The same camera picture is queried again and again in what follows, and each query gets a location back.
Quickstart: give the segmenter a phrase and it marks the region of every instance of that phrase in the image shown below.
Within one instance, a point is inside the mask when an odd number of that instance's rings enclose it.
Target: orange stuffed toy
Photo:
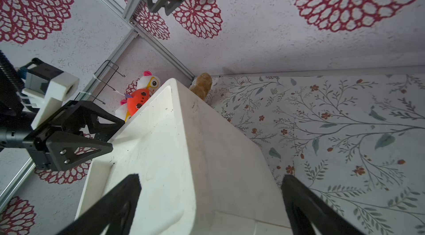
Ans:
[[[137,89],[131,93],[131,98],[127,99],[127,109],[130,116],[133,116],[149,98],[148,89]]]

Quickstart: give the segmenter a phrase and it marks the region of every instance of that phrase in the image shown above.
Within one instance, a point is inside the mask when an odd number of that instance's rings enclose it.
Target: robotic arm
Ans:
[[[26,148],[36,168],[53,171],[111,152],[107,141],[125,122],[92,101],[70,100],[62,106],[78,81],[37,58],[17,72],[0,51],[0,147]],[[21,100],[29,111],[23,111]],[[113,123],[102,124],[99,117]],[[80,131],[86,125],[94,139]],[[78,147],[96,150],[76,155]]]

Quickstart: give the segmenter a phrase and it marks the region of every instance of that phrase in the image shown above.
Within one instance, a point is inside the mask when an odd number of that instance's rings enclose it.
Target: floral wallpaper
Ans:
[[[0,230],[7,235],[26,235],[34,225],[34,206],[19,196],[13,197],[2,212]]]
[[[425,233],[425,75],[218,77],[206,102],[365,234]]]
[[[212,39],[221,31],[221,9],[216,0],[185,0],[173,16],[190,34],[199,38]],[[170,32],[158,13],[150,13],[146,2],[141,1],[134,15],[135,20],[152,36],[168,40]]]
[[[0,41],[47,39],[71,18],[74,0],[0,0]]]

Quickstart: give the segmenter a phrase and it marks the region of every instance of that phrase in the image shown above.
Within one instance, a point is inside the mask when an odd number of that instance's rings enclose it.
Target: stuffed toy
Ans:
[[[143,76],[137,81],[137,90],[126,95],[126,99],[121,100],[120,107],[115,110],[115,116],[121,120],[128,119],[158,90],[161,81],[153,76],[150,71],[143,72]]]
[[[143,72],[143,76],[137,81],[137,89],[148,89],[151,95],[153,95],[160,86],[161,81],[158,77],[153,76],[150,71]]]
[[[195,84],[189,87],[189,90],[205,101],[212,84],[213,78],[208,73],[202,73],[196,78]]]
[[[127,99],[127,109],[130,116],[133,116],[150,97],[149,90],[145,88],[137,89],[131,93],[131,98]]]

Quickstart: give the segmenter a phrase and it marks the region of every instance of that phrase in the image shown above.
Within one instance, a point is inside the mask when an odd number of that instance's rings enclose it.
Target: leaf pattern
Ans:
[[[365,234],[425,234],[424,79],[221,76],[206,102],[260,147],[278,186],[297,171]]]

